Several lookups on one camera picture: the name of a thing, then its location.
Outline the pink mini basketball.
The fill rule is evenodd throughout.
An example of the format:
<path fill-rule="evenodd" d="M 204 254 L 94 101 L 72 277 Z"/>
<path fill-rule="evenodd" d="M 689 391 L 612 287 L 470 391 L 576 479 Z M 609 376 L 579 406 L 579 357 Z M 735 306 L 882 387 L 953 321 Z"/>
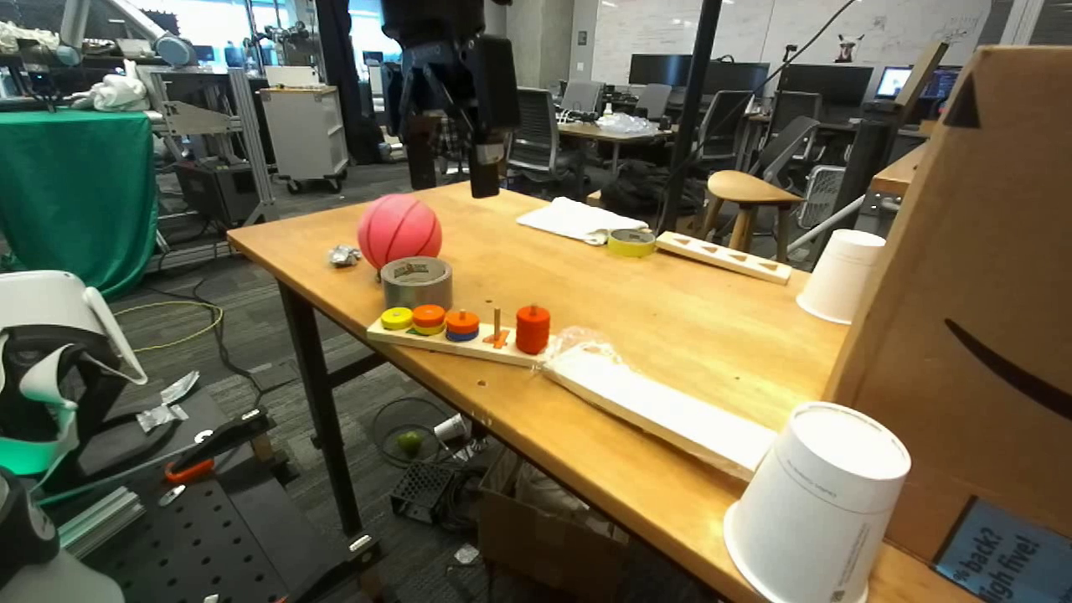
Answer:
<path fill-rule="evenodd" d="M 443 248 L 443 226 L 429 206 L 413 196 L 382 196 L 359 223 L 359 253 L 373 268 L 395 259 L 429 254 Z"/>

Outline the white folded cloth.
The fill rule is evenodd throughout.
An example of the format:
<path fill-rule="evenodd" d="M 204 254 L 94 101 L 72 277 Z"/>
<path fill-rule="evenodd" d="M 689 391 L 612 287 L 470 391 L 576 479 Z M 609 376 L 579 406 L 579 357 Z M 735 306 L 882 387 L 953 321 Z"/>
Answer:
<path fill-rule="evenodd" d="M 606 209 L 574 199 L 554 199 L 519 216 L 519 226 L 547 235 L 563 235 L 583 246 L 606 246 L 612 233 L 635 233 L 640 217 L 612 216 Z"/>

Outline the clear yellow tape roll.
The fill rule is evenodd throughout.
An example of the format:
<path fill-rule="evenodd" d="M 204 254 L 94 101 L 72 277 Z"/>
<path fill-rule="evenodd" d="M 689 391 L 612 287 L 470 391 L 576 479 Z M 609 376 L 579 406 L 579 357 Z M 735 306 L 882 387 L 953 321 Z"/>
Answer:
<path fill-rule="evenodd" d="M 606 253 L 618 259 L 647 259 L 658 253 L 658 238 L 647 226 L 640 227 L 612 227 L 606 238 Z"/>

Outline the wooden slotted block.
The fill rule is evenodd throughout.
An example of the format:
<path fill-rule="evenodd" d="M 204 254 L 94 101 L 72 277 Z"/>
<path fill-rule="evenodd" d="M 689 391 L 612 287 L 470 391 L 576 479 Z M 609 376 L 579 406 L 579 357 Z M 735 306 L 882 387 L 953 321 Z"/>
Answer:
<path fill-rule="evenodd" d="M 792 275 L 793 275 L 792 264 L 782 264 L 774 259 L 762 259 L 762 254 L 747 254 L 747 253 L 736 253 L 736 248 L 724 248 L 724 246 L 714 246 L 714 243 L 704 243 L 704 238 L 694 238 L 694 235 L 680 235 L 680 233 L 658 235 L 658 248 L 668 253 L 668 254 L 680 254 L 680 259 L 689 259 L 689 263 L 701 263 L 701 264 L 714 264 L 714 268 L 724 268 L 724 272 L 735 272 L 735 275 L 762 277 L 762 283 L 788 285 Z"/>

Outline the crumpled foil ball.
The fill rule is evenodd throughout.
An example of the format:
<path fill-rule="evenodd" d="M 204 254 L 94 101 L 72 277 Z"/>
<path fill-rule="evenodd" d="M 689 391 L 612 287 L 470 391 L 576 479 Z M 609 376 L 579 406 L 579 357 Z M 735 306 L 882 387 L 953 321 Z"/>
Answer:
<path fill-rule="evenodd" d="M 361 253 L 359 248 L 342 248 L 342 246 L 335 246 L 332 253 L 328 253 L 328 264 L 332 268 L 352 268 L 352 264 L 359 264 L 361 263 Z"/>

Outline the round wooden stool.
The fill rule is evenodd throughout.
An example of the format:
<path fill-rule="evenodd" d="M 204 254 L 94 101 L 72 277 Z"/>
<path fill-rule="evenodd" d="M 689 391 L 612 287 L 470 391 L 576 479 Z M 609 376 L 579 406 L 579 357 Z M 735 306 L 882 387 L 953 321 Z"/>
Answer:
<path fill-rule="evenodd" d="M 762 209 L 774 209 L 778 210 L 778 254 L 788 253 L 788 227 L 792 227 L 792 210 L 800 206 L 797 196 L 747 176 L 747 172 L 714 172 L 706 177 L 706 206 L 704 206 L 704 217 L 701 217 L 701 235 L 709 235 L 717 226 L 717 216 L 724 206 L 736 209 L 735 227 L 728 246 L 735 253 L 747 253 L 753 243 L 753 223 Z"/>

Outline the white rolling cabinet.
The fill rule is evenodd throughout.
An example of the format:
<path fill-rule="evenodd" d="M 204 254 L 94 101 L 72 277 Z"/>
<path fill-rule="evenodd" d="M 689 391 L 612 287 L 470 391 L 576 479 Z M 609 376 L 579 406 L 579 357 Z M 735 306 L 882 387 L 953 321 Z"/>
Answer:
<path fill-rule="evenodd" d="M 263 112 L 287 192 L 344 185 L 350 143 L 335 89 L 264 89 Z"/>

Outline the far white paper cup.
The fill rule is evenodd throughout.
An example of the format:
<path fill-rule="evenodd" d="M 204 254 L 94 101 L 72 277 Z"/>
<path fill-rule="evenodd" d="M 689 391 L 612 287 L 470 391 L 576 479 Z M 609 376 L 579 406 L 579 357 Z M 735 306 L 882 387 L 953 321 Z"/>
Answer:
<path fill-rule="evenodd" d="M 797 306 L 815 320 L 848 325 L 882 253 L 882 235 L 836 227 L 800 287 Z"/>

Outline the white paper cup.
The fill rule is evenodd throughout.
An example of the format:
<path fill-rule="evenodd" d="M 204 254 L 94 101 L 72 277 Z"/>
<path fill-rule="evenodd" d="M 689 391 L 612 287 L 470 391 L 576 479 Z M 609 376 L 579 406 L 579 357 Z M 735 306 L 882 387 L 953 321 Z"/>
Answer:
<path fill-rule="evenodd" d="M 800 287 L 797 306 L 815 320 L 848 325 L 882 253 L 882 235 L 836 227 Z"/>
<path fill-rule="evenodd" d="M 878 419 L 797 406 L 724 513 L 736 574 L 767 603 L 863 603 L 908 473 L 908 447 Z"/>

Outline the near white paper cup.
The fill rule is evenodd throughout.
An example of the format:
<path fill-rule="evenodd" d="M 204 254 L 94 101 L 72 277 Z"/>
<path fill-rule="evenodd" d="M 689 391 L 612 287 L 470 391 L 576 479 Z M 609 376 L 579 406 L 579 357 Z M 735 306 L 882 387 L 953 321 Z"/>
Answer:
<path fill-rule="evenodd" d="M 767 603 L 863 603 L 908 473 L 908 447 L 878 419 L 797 406 L 724 513 L 736 574 Z"/>

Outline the large cardboard box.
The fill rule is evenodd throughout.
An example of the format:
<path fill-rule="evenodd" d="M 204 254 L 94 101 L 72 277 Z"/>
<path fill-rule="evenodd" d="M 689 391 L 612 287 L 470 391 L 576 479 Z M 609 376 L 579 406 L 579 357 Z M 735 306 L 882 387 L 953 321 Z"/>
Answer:
<path fill-rule="evenodd" d="M 986 48 L 935 124 L 826 397 L 902 437 L 890 542 L 976 502 L 1072 534 L 1072 51 Z"/>

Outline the green draped table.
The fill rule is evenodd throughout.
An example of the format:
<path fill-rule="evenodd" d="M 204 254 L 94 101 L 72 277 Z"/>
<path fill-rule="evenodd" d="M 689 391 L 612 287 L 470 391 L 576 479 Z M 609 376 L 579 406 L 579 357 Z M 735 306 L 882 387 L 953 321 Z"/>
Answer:
<path fill-rule="evenodd" d="M 143 114 L 0 114 L 0 235 L 18 268 L 65 268 L 104 296 L 155 254 L 155 127 Z"/>

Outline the white VR headset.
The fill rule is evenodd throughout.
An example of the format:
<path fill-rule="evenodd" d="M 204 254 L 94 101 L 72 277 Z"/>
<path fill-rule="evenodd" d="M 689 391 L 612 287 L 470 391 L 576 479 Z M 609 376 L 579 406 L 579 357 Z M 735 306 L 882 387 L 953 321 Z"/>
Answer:
<path fill-rule="evenodd" d="M 77 364 L 143 387 L 112 306 L 72 272 L 0 275 L 0 467 L 44 477 L 82 447 L 88 410 L 65 391 Z"/>

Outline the grey duct tape roll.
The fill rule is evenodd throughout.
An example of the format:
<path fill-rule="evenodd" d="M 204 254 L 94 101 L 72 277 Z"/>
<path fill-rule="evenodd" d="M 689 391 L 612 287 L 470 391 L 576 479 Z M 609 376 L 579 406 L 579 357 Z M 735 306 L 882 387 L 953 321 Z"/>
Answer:
<path fill-rule="evenodd" d="M 453 306 L 453 268 L 440 259 L 395 259 L 382 268 L 382 293 L 389 306 Z"/>

